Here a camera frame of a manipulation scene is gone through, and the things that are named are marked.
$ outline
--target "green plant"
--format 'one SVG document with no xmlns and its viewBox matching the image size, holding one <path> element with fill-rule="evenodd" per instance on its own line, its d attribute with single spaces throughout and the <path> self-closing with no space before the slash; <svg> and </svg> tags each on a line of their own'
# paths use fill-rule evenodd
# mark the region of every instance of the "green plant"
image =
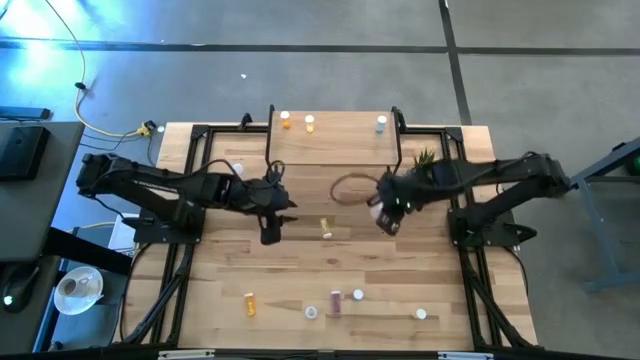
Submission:
<svg viewBox="0 0 640 360">
<path fill-rule="evenodd" d="M 422 150 L 418 157 L 413 157 L 414 166 L 417 168 L 428 169 L 433 163 L 433 159 L 435 159 L 436 153 L 435 151 L 431 151 L 427 148 Z"/>
</svg>

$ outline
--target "wooden table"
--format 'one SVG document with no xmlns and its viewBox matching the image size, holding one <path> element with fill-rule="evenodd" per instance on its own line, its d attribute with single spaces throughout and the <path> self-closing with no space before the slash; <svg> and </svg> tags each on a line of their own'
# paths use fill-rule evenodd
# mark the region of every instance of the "wooden table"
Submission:
<svg viewBox="0 0 640 360">
<path fill-rule="evenodd" d="M 371 145 L 371 137 L 375 137 L 376 117 L 389 116 L 389 122 L 393 123 L 391 115 L 318 113 L 313 134 L 300 130 L 304 124 L 298 115 L 289 133 L 283 133 L 274 114 L 271 160 L 276 159 L 276 154 L 295 155 L 291 153 L 290 144 L 308 147 L 298 152 L 298 160 L 306 158 L 313 165 L 291 161 L 283 179 L 292 200 L 299 205 L 283 213 L 295 215 L 299 220 L 283 227 L 282 242 L 263 246 L 255 217 L 208 211 L 202 242 L 196 247 L 191 270 L 180 347 L 471 349 L 460 261 L 456 249 L 449 243 L 445 226 L 449 202 L 430 204 L 421 213 L 405 217 L 398 236 L 389 237 L 374 224 L 366 205 L 342 207 L 329 199 L 329 187 L 337 177 L 353 171 L 379 176 L 384 171 L 381 164 L 395 162 L 394 146 L 387 146 L 383 152 L 378 149 L 377 156 L 370 158 L 363 158 L 363 152 L 358 152 L 355 163 L 349 160 L 348 151 L 336 151 L 332 147 L 333 144 L 357 147 L 358 141 L 375 146 Z M 354 135 L 355 142 L 344 143 L 345 133 L 326 131 L 339 125 L 329 125 L 334 120 L 326 119 L 352 121 L 344 126 L 358 134 Z M 184 170 L 192 125 L 167 124 L 159 167 L 177 172 Z M 487 127 L 464 126 L 462 130 L 469 160 L 494 159 Z M 394 135 L 393 127 L 383 135 Z M 280 143 L 283 139 L 287 139 L 289 145 Z M 395 139 L 389 139 L 392 140 L 387 145 L 395 144 Z M 441 156 L 440 143 L 435 137 L 402 135 L 400 139 L 401 171 L 412 166 L 413 156 L 425 146 L 436 150 L 437 157 Z M 265 142 L 266 134 L 217 134 L 211 158 L 241 163 L 244 178 L 261 177 L 266 170 Z M 310 157 L 309 149 L 318 157 Z M 211 171 L 228 170 L 216 164 Z M 373 189 L 370 182 L 354 181 L 341 186 L 338 194 L 357 198 Z M 494 186 L 477 187 L 474 191 L 478 201 L 495 195 Z M 333 233 L 330 240 L 322 239 L 321 218 L 328 219 Z M 154 245 L 138 262 L 127 297 L 126 333 L 133 330 L 158 296 L 166 251 L 167 246 Z M 504 249 L 487 248 L 486 252 L 497 303 L 522 335 L 535 342 L 518 263 Z M 351 299 L 354 289 L 364 291 L 362 301 Z M 330 315 L 329 294 L 333 290 L 342 292 L 341 317 Z M 250 292 L 257 301 L 254 318 L 245 315 L 243 295 Z M 313 321 L 305 319 L 303 312 L 310 305 L 320 310 Z M 479 307 L 483 333 L 488 339 L 486 313 L 482 305 Z M 426 320 L 412 318 L 417 308 L 426 309 Z M 171 323 L 173 303 L 168 309 L 163 339 Z"/>
</svg>

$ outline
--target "table leg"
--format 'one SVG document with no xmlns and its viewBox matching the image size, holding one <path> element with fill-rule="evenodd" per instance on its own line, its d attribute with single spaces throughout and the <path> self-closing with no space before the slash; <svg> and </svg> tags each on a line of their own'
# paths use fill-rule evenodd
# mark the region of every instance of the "table leg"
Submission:
<svg viewBox="0 0 640 360">
<path fill-rule="evenodd" d="M 50 228 L 43 254 L 92 265 L 121 275 L 129 275 L 131 258 L 117 251 L 103 248 L 66 231 Z"/>
</svg>

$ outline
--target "yellow cable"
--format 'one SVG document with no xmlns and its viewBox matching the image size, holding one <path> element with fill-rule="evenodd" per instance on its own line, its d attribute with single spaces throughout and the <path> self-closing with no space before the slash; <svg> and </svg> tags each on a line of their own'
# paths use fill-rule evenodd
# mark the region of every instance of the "yellow cable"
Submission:
<svg viewBox="0 0 640 360">
<path fill-rule="evenodd" d="M 115 224 L 116 224 L 115 221 L 105 221 L 105 222 L 101 222 L 101 223 L 95 223 L 95 224 L 80 226 L 78 228 L 79 229 L 93 229 L 93 228 L 96 228 L 96 227 L 109 226 L 109 225 L 115 225 Z M 73 229 L 67 230 L 67 232 L 68 233 L 72 233 Z"/>
<path fill-rule="evenodd" d="M 56 14 L 56 16 L 58 17 L 58 19 L 60 19 L 60 21 L 62 22 L 62 24 L 64 25 L 64 27 L 67 28 L 67 30 L 69 31 L 69 34 L 71 34 L 71 37 L 73 38 L 73 41 L 76 43 L 76 46 L 78 47 L 78 51 L 80 52 L 80 56 L 82 56 L 82 78 L 80 79 L 80 83 L 84 84 L 84 78 L 85 75 L 87 73 L 87 62 L 84 58 L 84 52 L 82 51 L 82 48 L 80 47 L 80 43 L 78 42 L 78 39 L 76 39 L 75 34 L 73 33 L 73 31 L 71 31 L 71 28 L 69 27 L 69 25 L 67 25 L 67 22 L 64 21 L 64 19 L 62 18 L 62 16 L 60 16 L 60 14 L 58 13 L 58 11 L 56 10 L 56 8 L 53 7 L 53 5 L 51 5 L 51 3 L 49 2 L 49 0 L 44 0 L 47 2 L 47 4 L 49 5 L 49 7 L 51 8 L 51 10 L 53 10 L 53 12 Z M 73 104 L 73 110 L 76 113 L 76 117 L 78 118 L 78 120 L 84 124 L 84 126 L 88 127 L 89 129 L 98 132 L 100 134 L 106 135 L 106 136 L 112 136 L 112 137 L 118 137 L 118 138 L 122 138 L 122 137 L 129 137 L 129 136 L 137 136 L 139 135 L 137 132 L 135 133 L 131 133 L 131 134 L 116 134 L 116 133 L 112 133 L 112 132 L 108 132 L 105 130 L 102 130 L 100 128 L 97 128 L 91 124 L 89 124 L 83 117 L 82 115 L 80 115 L 80 92 L 82 90 L 78 89 L 78 92 L 76 93 L 76 101 Z"/>
</svg>

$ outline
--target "concrete floor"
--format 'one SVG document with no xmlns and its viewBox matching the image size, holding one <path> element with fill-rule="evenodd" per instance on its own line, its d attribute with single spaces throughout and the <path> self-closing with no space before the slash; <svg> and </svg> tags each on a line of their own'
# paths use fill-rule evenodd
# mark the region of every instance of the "concrete floor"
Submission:
<svg viewBox="0 0 640 360">
<path fill-rule="evenodd" d="M 126 0 L 52 1 L 81 40 L 162 44 L 443 46 L 437 0 Z M 449 0 L 458 46 L 632 48 L 640 3 L 606 0 Z M 43 2 L 14 1 L 0 36 L 68 39 Z M 111 131 L 146 120 L 266 119 L 270 103 L 300 110 L 386 110 L 411 123 L 460 124 L 447 54 L 90 51 L 92 94 L 82 113 Z M 548 152 L 573 174 L 621 141 L 640 135 L 637 56 L 460 56 L 471 121 L 488 125 L 498 157 Z M 80 56 L 32 42 L 0 49 L 0 105 L 40 106 L 54 121 L 73 121 Z M 118 153 L 146 161 L 146 140 Z M 155 158 L 161 141 L 152 143 Z M 98 141 L 87 144 L 108 146 Z M 76 195 L 81 148 L 54 225 L 109 221 L 114 215 Z M 633 241 L 637 186 L 596 189 L 616 239 Z M 522 255 L 541 345 L 560 351 L 637 358 L 640 287 L 596 295 L 585 280 L 601 274 L 595 236 L 577 194 L 515 211 L 536 228 Z M 107 199 L 121 211 L 134 208 Z M 637 268 L 640 245 L 618 243 Z"/>
</svg>

